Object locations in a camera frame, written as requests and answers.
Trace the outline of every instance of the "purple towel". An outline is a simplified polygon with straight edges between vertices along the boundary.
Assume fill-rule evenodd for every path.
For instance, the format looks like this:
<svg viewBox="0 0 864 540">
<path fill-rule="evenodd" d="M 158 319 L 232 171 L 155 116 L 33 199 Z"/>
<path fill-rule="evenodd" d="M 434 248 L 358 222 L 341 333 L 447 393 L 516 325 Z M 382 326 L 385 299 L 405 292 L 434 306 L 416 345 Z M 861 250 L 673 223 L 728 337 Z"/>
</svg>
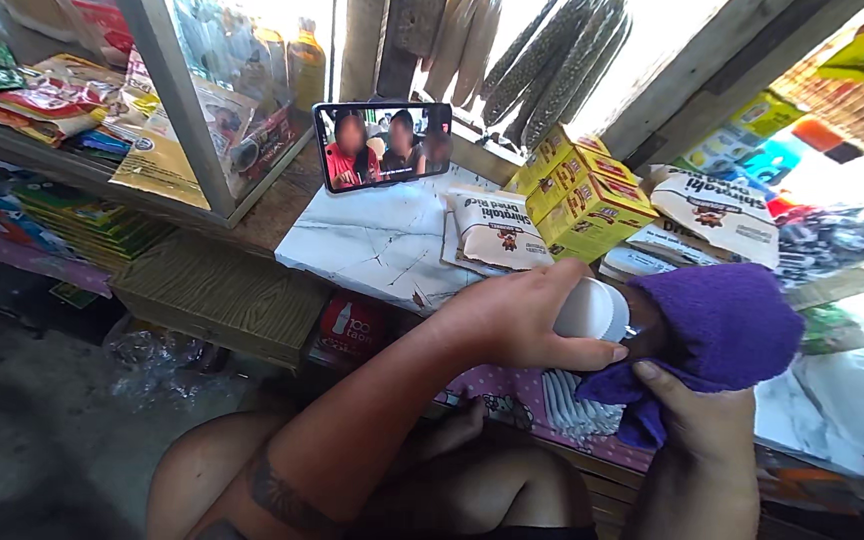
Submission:
<svg viewBox="0 0 864 540">
<path fill-rule="evenodd" d="M 786 303 L 776 279 L 759 264 L 680 268 L 630 279 L 662 310 L 671 331 L 662 358 L 648 358 L 698 392 L 741 390 L 786 371 L 805 323 Z M 589 373 L 580 398 L 628 405 L 620 441 L 645 449 L 666 442 L 660 403 L 623 361 Z"/>
</svg>

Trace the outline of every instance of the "smartphone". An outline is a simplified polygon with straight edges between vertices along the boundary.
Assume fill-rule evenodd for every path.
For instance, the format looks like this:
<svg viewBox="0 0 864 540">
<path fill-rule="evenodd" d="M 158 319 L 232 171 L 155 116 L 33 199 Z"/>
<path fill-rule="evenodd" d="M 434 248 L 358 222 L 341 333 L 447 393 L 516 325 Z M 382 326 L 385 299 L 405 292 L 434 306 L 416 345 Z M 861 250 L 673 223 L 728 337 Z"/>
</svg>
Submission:
<svg viewBox="0 0 864 540">
<path fill-rule="evenodd" d="M 312 107 L 325 186 L 333 193 L 449 171 L 447 103 L 319 103 Z"/>
</svg>

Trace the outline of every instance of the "pink polka dot cloth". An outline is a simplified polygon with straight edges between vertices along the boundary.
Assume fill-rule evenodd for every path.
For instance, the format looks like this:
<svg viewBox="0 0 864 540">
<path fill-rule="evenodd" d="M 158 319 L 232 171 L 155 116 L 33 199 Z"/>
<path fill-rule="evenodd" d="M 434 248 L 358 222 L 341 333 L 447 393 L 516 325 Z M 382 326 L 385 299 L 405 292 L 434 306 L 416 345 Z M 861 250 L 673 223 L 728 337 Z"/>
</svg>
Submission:
<svg viewBox="0 0 864 540">
<path fill-rule="evenodd" d="M 644 473 L 649 468 L 653 452 L 626 446 L 615 436 L 594 435 L 574 441 L 559 435 L 546 419 L 542 374 L 542 369 L 473 367 L 455 377 L 445 391 L 438 394 L 436 401 L 454 406 L 460 398 L 483 396 L 492 420 L 635 471 Z"/>
</svg>

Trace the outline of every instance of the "cracked counter surface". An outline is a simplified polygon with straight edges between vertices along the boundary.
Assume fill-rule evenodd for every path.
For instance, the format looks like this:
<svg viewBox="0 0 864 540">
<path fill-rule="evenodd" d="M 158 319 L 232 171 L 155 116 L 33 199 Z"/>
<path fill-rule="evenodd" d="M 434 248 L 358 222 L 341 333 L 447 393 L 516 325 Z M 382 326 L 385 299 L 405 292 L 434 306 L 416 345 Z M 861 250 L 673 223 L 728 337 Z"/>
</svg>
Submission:
<svg viewBox="0 0 864 540">
<path fill-rule="evenodd" d="M 453 164 L 439 176 L 333 194 L 321 187 L 275 259 L 335 285 L 428 316 L 480 276 L 444 263 L 449 186 L 499 186 Z"/>
</svg>

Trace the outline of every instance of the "forearm tattoo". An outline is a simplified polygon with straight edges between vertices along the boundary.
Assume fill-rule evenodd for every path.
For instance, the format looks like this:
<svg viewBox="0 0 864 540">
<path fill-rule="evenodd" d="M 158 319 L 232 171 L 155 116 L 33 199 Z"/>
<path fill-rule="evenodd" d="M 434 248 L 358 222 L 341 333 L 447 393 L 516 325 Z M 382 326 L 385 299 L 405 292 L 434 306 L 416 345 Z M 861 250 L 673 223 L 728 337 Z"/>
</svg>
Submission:
<svg viewBox="0 0 864 540">
<path fill-rule="evenodd" d="M 214 521 L 206 528 L 200 530 L 195 540 L 249 540 L 239 532 L 232 521 L 221 519 Z"/>
<path fill-rule="evenodd" d="M 341 527 L 329 516 L 303 500 L 269 463 L 269 444 L 266 443 L 248 475 L 248 491 L 252 500 L 278 521 L 299 531 L 340 531 Z"/>
</svg>

